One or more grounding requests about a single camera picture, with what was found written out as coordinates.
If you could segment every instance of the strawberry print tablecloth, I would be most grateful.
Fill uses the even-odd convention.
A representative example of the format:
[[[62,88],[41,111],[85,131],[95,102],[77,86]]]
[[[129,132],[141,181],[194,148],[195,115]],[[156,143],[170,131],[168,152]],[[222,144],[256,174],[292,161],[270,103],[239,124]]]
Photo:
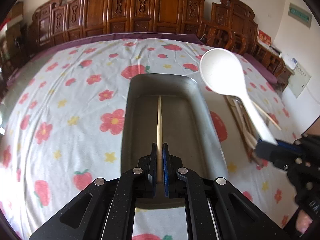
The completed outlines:
[[[208,89],[198,68],[210,47],[160,39],[102,41],[57,52],[29,82],[10,115],[0,145],[0,208],[22,239],[93,179],[120,176],[121,139],[130,79],[143,73],[195,79],[206,99],[228,165],[229,180],[279,226],[294,213],[294,190],[271,164],[249,163],[223,96]],[[293,142],[290,113],[243,57],[251,98]],[[137,209],[135,240],[187,238],[183,208]]]

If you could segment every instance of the spoon bowl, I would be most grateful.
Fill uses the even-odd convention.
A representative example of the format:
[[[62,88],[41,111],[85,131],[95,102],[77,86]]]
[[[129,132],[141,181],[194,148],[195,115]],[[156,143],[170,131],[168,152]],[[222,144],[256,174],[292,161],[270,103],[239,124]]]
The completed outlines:
[[[207,51],[200,60],[200,74],[212,91],[241,99],[261,139],[277,145],[249,98],[241,63],[232,52],[220,48]]]

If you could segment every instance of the white plastic ladle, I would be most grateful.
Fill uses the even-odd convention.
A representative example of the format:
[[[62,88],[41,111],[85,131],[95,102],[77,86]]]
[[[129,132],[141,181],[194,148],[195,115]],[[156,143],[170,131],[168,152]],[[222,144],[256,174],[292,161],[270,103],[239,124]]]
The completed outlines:
[[[220,48],[207,51],[200,60],[200,74],[212,91],[240,98],[261,139],[278,145],[249,98],[241,63],[232,52]]]

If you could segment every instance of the wooden stick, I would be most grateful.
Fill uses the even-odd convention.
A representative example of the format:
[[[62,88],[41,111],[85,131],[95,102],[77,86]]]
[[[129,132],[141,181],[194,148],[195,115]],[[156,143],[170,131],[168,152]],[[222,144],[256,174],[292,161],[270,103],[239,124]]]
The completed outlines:
[[[161,96],[158,98],[158,125],[157,125],[157,183],[163,182],[162,171],[162,114]]]
[[[263,113],[274,125],[275,127],[277,127],[279,129],[279,131],[281,131],[281,127],[275,122],[275,120],[273,120],[270,115],[268,115],[260,106],[258,106],[256,104],[256,102],[252,101],[251,102],[253,103],[253,105],[261,112]]]

